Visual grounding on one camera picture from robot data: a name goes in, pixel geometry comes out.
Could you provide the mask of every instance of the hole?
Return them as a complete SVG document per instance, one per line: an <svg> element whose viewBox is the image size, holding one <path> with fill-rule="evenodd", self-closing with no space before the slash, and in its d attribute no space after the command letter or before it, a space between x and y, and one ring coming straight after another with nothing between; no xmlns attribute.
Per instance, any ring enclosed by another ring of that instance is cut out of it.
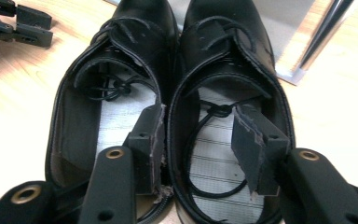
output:
<svg viewBox="0 0 358 224"><path fill-rule="evenodd" d="M34 194L34 190L33 190L33 189L27 189L26 191L24 191L23 193L21 193L21 194L19 195L19 199L20 199L20 200L24 200L24 199L30 197L30 196L33 195L33 194Z"/></svg>
<svg viewBox="0 0 358 224"><path fill-rule="evenodd" d="M317 161L319 160L319 156L311 151L300 151L300 156L303 159L309 160L309 161Z"/></svg>
<svg viewBox="0 0 358 224"><path fill-rule="evenodd" d="M358 216L354 214L347 214L345 215L345 218L351 223L358 224Z"/></svg>
<svg viewBox="0 0 358 224"><path fill-rule="evenodd" d="M23 37L22 40L25 41L25 42L30 42L30 43L34 43L34 42L35 42L34 39L31 39L31 38L28 38L28 37Z"/></svg>
<svg viewBox="0 0 358 224"><path fill-rule="evenodd" d="M109 221L110 219L113 218L113 212L110 210L105 210L102 211L99 215L98 215L98 219L100 221Z"/></svg>
<svg viewBox="0 0 358 224"><path fill-rule="evenodd" d="M117 159L124 155L124 151L121 149L110 149L106 152L106 157L109 159Z"/></svg>
<svg viewBox="0 0 358 224"><path fill-rule="evenodd" d="M275 135L275 134L270 134L268 137L272 138L272 139L278 139L279 138L279 136Z"/></svg>
<svg viewBox="0 0 358 224"><path fill-rule="evenodd" d="M36 198L37 196L39 196L40 191L41 191L41 188L40 188L40 186L37 186L37 185L25 187L25 188L17 191L11 197L11 201L16 204L28 203L31 200L33 200L34 198Z"/></svg>
<svg viewBox="0 0 358 224"><path fill-rule="evenodd" d="M109 156L112 156L112 157L116 157L116 156L118 156L118 155L120 155L120 152L119 152L119 151L112 151L112 152L110 152L110 154L109 154Z"/></svg>

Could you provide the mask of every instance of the shoe lining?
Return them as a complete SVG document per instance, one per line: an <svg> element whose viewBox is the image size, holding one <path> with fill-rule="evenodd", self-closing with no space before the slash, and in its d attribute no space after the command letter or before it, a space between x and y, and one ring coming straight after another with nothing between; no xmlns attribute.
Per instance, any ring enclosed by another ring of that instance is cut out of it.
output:
<svg viewBox="0 0 358 224"><path fill-rule="evenodd" d="M128 79L131 75L117 75ZM108 147L122 146L144 108L156 102L156 94L142 84L132 84L131 94L102 101L97 154Z"/></svg>
<svg viewBox="0 0 358 224"><path fill-rule="evenodd" d="M244 88L226 85L222 89L222 86L225 85L219 83L218 89L199 88L200 99L217 105L231 105L257 94L254 91L244 91ZM200 120L206 114L205 110L201 110ZM222 119L213 117L197 136L191 159L190 178L201 190L213 193L227 192L237 187L245 178L231 149L233 120L234 113ZM256 223L264 205L264 197L250 195L248 187L223 199L194 196L194 200L199 209L210 218L225 220L227 223Z"/></svg>

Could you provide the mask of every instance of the brass ring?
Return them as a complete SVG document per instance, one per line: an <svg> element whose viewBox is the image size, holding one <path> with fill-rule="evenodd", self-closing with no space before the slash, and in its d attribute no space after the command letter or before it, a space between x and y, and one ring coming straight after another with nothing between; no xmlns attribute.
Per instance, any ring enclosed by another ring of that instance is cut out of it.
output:
<svg viewBox="0 0 358 224"><path fill-rule="evenodd" d="M311 151L300 151L300 156L308 161L318 161L319 156Z"/></svg>
<svg viewBox="0 0 358 224"><path fill-rule="evenodd" d="M106 157L109 159L117 159L124 155L124 151L121 149L110 149L106 152Z"/></svg>
<svg viewBox="0 0 358 224"><path fill-rule="evenodd" d="M38 185L25 187L11 197L11 202L15 204L28 203L39 196L40 192L41 188Z"/></svg>

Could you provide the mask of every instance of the shoe tongue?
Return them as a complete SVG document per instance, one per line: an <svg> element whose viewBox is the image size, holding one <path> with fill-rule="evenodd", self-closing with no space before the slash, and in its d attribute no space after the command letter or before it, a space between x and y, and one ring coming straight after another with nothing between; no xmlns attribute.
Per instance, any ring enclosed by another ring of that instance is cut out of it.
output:
<svg viewBox="0 0 358 224"><path fill-rule="evenodd" d="M218 79L232 78L243 82L244 86L247 86L247 88L243 89L244 91L253 89L265 98L271 98L272 93L269 92L268 83L260 76L259 72L251 64L242 62L232 56L232 53L230 53L228 56L206 65L199 72L196 72L188 79L183 95L188 96L198 88Z"/></svg>
<svg viewBox="0 0 358 224"><path fill-rule="evenodd" d="M88 61L80 68L77 73L74 86L82 87L94 83L95 79L101 78L106 73L120 73L120 71L128 71L128 73L148 77L147 73L137 62L131 57L124 54L121 50L106 47L104 50L91 55Z"/></svg>

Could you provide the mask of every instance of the clamp jaw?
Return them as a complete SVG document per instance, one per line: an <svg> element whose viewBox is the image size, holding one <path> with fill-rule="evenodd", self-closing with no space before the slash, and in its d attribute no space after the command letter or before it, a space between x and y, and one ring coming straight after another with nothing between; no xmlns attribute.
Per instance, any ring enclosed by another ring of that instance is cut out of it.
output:
<svg viewBox="0 0 358 224"><path fill-rule="evenodd" d="M15 40L24 44L48 48L51 45L53 33L51 17L39 10L18 5L11 0L0 0L0 15L14 17L17 15L17 29L0 21L0 40Z"/></svg>

